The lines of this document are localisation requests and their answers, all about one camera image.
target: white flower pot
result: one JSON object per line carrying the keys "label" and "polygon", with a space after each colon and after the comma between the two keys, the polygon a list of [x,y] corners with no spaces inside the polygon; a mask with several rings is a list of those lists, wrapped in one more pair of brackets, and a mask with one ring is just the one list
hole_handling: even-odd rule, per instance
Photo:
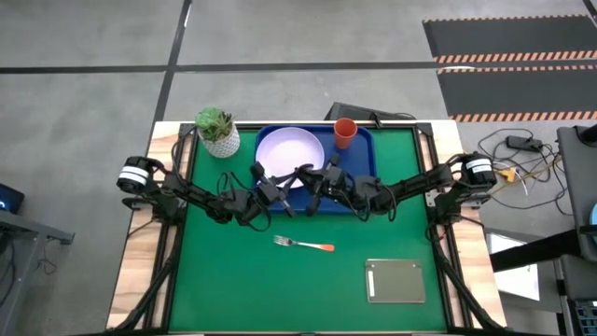
{"label": "white flower pot", "polygon": [[219,139],[215,142],[204,140],[201,131],[199,131],[199,138],[210,154],[221,159],[231,157],[241,146],[241,137],[234,124],[232,124],[232,131],[224,139]]}

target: blue tray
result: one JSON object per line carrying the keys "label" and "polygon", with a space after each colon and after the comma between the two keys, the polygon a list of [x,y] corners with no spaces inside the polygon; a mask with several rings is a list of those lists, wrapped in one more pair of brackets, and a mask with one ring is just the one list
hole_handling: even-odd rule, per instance
{"label": "blue tray", "polygon": [[[255,151],[266,135],[283,127],[289,126],[267,126],[262,128],[257,134],[257,144]],[[326,153],[327,164],[329,158],[334,152],[340,154],[339,167],[348,174],[357,177],[361,175],[377,176],[375,169],[375,153],[373,147],[373,136],[366,129],[359,127],[354,136],[351,145],[347,149],[338,149],[334,147],[334,126],[309,126],[309,125],[290,125],[290,127],[298,127],[303,130],[311,132],[321,145],[324,147]],[[288,193],[288,202],[296,212],[304,212],[307,204],[311,200],[311,195],[304,188],[291,189]],[[270,207],[272,212],[283,212],[284,209],[281,204],[276,203]],[[336,204],[329,199],[322,199],[318,212],[320,213],[352,213],[342,205]]]}

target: orange cup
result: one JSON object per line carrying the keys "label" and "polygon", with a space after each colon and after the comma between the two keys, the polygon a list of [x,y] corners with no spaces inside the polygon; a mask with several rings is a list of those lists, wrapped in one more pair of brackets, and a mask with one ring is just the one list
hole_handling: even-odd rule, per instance
{"label": "orange cup", "polygon": [[358,127],[352,119],[340,118],[334,124],[334,144],[340,149],[346,149],[353,141]]}

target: black floor mat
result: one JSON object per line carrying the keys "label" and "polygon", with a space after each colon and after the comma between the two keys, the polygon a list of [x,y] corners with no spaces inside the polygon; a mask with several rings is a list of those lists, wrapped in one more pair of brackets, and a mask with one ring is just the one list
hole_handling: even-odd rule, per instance
{"label": "black floor mat", "polygon": [[597,29],[584,15],[429,20],[423,26],[438,63],[597,58]]}
{"label": "black floor mat", "polygon": [[597,64],[439,69],[451,119],[597,119]]}

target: gray concrete floor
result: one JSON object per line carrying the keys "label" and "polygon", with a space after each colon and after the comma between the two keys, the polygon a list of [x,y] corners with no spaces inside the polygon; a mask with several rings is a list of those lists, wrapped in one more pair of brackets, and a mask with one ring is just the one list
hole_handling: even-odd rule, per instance
{"label": "gray concrete floor", "polygon": [[[0,0],[0,67],[166,64],[181,5]],[[423,19],[555,14],[586,9],[580,0],[196,0],[179,63],[430,61]],[[162,78],[0,76],[0,182],[27,195],[25,216],[76,231],[73,245],[49,246],[59,271],[35,279],[20,334],[104,328],[131,215],[115,182],[124,159],[146,149]],[[447,117],[433,71],[377,70],[177,74],[165,119],[192,119],[205,105],[238,119],[322,119],[334,101]],[[563,124],[521,125],[553,141]],[[503,126],[461,125],[463,143]],[[555,192],[551,183],[529,197],[517,188],[500,193],[530,204]],[[571,225],[552,205],[512,211],[487,203],[481,213],[490,227],[535,235]],[[545,331],[546,317],[512,312],[514,329]]]}

